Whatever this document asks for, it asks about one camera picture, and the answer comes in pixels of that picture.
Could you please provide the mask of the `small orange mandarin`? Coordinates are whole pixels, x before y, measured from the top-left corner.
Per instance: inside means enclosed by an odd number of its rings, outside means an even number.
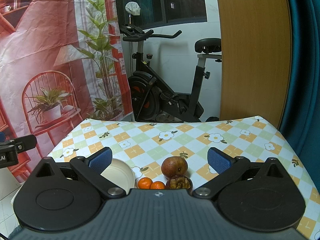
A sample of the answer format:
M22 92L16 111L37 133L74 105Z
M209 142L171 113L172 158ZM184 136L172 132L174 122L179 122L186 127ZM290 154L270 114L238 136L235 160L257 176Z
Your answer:
M148 177L143 177L138 181L138 188L139 189L150 189L152 184L153 184L152 179L150 179Z
M165 189L165 184L161 181L155 181L150 185L150 189L163 190L163 189Z

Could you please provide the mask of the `black exercise bike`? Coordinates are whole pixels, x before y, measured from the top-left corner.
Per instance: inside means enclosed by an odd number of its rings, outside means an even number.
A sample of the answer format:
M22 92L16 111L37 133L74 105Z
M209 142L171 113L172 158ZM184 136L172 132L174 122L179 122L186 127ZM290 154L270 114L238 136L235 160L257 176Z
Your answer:
M132 24L120 26L124 35L123 41L138 43L137 52L132 54L136 61L136 70L128 78L133 114L136 121L156 120L156 116L164 112L182 122L199 122L204 109L199 102L202 82L210 77L205 71L207 59L222 61L220 38L203 38L195 42L198 62L195 67L193 85L190 93L178 93L150 67L152 54L146 55L144 61L143 46L148 38L173 39L181 35L177 31L173 35L155 34L153 30L145 32Z

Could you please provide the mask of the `red-brown apple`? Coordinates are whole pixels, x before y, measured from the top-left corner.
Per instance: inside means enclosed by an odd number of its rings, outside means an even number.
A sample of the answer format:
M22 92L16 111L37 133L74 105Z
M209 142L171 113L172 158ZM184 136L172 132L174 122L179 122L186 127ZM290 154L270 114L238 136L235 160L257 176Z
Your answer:
M168 157L161 165L161 172L168 179L174 176L184 176L187 170L187 161L179 156Z

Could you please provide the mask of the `teal curtain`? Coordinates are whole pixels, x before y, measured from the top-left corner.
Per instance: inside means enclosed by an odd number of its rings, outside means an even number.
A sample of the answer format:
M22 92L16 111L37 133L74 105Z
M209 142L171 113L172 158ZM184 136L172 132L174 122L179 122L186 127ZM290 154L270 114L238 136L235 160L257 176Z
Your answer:
M289 90L280 131L307 168L319 164L319 0L288 0Z

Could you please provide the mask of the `wooden board panel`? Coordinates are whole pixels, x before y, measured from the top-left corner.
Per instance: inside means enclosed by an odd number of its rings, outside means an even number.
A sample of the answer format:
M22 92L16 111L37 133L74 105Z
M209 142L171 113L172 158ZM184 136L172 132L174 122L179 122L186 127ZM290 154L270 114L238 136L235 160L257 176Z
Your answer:
M217 0L222 40L220 117L260 115L278 127L292 55L288 0Z

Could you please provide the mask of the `dark window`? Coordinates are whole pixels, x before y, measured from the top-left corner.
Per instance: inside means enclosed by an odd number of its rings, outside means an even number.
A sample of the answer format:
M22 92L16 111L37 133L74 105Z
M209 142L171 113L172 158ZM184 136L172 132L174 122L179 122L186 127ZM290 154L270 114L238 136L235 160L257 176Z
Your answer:
M119 24L143 29L206 22L205 0L116 0Z

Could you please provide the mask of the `floral checkered tablecloth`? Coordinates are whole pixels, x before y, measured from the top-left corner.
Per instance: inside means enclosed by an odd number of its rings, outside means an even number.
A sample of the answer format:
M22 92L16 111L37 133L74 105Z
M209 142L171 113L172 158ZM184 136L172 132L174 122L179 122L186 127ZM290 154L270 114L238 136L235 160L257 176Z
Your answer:
M216 176L216 171L207 163L211 147L253 162L278 158L306 203L299 232L308 239L319 239L319 192L289 143L260 116L170 124L86 119L54 147L50 156L55 161L65 162L78 155L87 157L103 147L109 147L114 158L126 162L136 179L149 177L164 181L163 161L172 155L183 157L194 186Z

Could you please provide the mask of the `small orange mandarin left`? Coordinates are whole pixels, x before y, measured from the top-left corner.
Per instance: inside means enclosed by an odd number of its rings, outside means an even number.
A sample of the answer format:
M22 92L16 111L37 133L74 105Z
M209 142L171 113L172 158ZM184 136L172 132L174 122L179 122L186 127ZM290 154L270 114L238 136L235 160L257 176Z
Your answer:
M143 177L138 181L138 188L139 189L150 189L152 184L153 184L152 179L150 179L148 177Z

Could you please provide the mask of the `small orange mandarin right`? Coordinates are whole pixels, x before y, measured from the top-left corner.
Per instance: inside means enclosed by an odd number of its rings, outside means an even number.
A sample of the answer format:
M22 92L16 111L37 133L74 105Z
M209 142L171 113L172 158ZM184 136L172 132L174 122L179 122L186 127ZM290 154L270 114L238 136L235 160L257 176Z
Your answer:
M165 189L165 184L161 181L155 181L150 185L150 189L163 190L163 189Z

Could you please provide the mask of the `printed red backdrop cloth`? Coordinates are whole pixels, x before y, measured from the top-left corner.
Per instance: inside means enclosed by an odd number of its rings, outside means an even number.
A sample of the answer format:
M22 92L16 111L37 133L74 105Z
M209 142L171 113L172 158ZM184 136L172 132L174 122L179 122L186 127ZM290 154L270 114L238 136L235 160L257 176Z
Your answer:
M86 118L131 113L116 0L1 0L1 132L37 139L17 181Z

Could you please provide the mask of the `beige round plate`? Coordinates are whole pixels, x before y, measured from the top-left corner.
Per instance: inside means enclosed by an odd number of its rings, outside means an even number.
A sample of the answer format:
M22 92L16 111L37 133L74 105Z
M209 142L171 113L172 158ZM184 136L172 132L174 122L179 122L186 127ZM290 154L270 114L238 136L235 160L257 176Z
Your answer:
M135 187L135 174L122 160L112 159L111 164L100 175L121 187L126 194Z

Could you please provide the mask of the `dark purple mangosteen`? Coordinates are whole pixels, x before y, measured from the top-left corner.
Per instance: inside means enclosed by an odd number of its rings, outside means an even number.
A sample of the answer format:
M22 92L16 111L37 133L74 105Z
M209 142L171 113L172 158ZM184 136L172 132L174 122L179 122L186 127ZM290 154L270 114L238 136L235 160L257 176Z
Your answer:
M186 189L191 191L193 189L193 183L191 179L186 176L173 176L168 179L165 188L170 190Z

